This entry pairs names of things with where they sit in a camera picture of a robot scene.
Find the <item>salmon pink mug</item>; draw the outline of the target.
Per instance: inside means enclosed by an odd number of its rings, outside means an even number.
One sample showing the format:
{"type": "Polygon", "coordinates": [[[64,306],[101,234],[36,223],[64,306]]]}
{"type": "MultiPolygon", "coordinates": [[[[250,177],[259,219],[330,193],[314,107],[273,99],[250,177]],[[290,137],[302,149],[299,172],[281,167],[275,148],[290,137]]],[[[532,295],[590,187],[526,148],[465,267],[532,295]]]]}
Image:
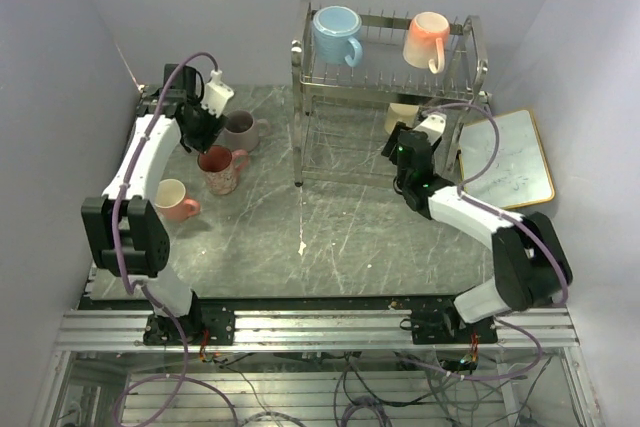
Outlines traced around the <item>salmon pink mug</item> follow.
{"type": "Polygon", "coordinates": [[[200,203],[187,195],[186,186],[177,179],[164,179],[159,183],[154,207],[173,222],[183,222],[201,212],[200,203]]]}

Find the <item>cream yellow mug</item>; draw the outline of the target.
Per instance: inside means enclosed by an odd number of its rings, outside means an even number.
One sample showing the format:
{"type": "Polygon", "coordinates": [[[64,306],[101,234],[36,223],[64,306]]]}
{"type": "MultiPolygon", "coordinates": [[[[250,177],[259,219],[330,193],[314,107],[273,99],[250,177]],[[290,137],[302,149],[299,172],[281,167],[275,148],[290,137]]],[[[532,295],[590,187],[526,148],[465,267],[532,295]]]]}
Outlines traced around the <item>cream yellow mug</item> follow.
{"type": "Polygon", "coordinates": [[[391,134],[398,122],[411,128],[414,125],[419,107],[417,105],[390,103],[387,109],[384,129],[391,134]]]}

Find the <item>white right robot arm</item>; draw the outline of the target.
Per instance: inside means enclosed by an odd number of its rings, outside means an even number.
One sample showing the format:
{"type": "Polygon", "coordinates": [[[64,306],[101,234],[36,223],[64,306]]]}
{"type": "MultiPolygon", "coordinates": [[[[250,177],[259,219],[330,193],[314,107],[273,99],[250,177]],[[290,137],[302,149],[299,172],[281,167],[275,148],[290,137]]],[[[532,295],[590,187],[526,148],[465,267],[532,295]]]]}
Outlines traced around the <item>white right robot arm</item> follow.
{"type": "Polygon", "coordinates": [[[476,322],[507,311],[526,311],[567,300],[573,273],[550,219],[524,216],[482,202],[434,171],[428,134],[395,125],[382,155],[396,166],[394,191],[421,216],[456,228],[489,249],[492,277],[455,297],[440,320],[450,341],[465,341],[476,322]]]}

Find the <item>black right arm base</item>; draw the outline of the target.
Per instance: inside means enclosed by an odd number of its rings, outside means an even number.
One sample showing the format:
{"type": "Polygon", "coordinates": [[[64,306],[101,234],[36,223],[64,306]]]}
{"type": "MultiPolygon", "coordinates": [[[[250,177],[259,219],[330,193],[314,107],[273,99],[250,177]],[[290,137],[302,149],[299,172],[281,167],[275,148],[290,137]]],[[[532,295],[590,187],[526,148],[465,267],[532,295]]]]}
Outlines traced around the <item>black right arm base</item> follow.
{"type": "Polygon", "coordinates": [[[399,324],[411,334],[414,345],[493,344],[498,340],[491,319],[464,321],[454,307],[453,296],[420,297],[399,324]]]}

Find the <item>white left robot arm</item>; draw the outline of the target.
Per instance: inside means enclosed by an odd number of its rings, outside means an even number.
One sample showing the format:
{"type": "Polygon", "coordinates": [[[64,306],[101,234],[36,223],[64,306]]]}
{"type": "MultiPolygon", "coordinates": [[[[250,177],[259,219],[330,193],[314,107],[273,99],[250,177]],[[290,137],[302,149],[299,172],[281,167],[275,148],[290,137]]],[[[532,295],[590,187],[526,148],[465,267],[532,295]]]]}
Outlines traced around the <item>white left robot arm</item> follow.
{"type": "Polygon", "coordinates": [[[219,68],[204,81],[193,67],[166,65],[162,86],[142,93],[115,177],[81,207],[95,266],[120,279],[128,293],[149,295],[157,315],[172,315],[168,331],[182,344],[202,336],[204,320],[192,311],[194,292],[168,265],[169,236],[154,201],[171,153],[177,146],[206,152],[223,130],[233,95],[219,68]]]}

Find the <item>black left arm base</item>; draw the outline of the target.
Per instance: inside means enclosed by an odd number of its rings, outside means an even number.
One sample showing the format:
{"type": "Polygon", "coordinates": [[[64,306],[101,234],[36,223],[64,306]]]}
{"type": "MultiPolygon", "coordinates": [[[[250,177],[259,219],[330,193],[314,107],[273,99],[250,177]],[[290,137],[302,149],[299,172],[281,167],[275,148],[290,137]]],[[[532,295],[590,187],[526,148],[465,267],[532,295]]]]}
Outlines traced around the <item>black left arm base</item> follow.
{"type": "MultiPolygon", "coordinates": [[[[235,321],[235,313],[229,307],[201,300],[196,294],[193,294],[189,313],[177,317],[189,345],[232,345],[235,321]]],[[[142,342],[145,346],[179,346],[182,339],[175,323],[162,312],[147,318],[142,342]]]]}

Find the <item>light purple mug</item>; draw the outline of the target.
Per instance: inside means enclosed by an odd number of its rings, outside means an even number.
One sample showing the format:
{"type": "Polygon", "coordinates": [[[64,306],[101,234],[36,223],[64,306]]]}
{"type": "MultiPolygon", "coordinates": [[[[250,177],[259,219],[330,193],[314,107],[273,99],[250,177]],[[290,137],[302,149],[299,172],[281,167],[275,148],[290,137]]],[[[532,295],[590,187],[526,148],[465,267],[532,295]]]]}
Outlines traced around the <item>light purple mug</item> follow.
{"type": "Polygon", "coordinates": [[[255,150],[260,139],[270,133],[270,123],[266,119],[256,119],[250,112],[236,110],[227,115],[223,130],[224,142],[231,150],[255,150]]]}

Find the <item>red mug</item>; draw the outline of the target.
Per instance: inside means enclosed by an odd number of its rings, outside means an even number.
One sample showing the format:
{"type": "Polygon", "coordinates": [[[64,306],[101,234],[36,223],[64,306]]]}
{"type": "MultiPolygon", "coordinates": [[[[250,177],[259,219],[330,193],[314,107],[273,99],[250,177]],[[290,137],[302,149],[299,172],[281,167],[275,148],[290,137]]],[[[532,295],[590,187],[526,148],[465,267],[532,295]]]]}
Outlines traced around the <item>red mug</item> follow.
{"type": "Polygon", "coordinates": [[[240,172],[249,164],[249,153],[243,149],[230,150],[220,145],[212,146],[199,154],[197,165],[205,176],[205,183],[212,194],[227,195],[239,182],[240,172]]]}

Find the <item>blue mug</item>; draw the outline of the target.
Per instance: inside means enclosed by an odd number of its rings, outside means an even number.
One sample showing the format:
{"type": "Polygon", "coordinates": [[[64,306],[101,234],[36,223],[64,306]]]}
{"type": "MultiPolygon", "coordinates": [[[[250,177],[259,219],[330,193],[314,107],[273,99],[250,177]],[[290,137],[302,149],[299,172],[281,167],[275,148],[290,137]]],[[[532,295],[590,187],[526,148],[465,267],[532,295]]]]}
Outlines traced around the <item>blue mug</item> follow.
{"type": "Polygon", "coordinates": [[[360,15],[349,7],[321,8],[312,19],[316,56],[326,64],[358,66],[363,58],[361,27],[360,15]]]}

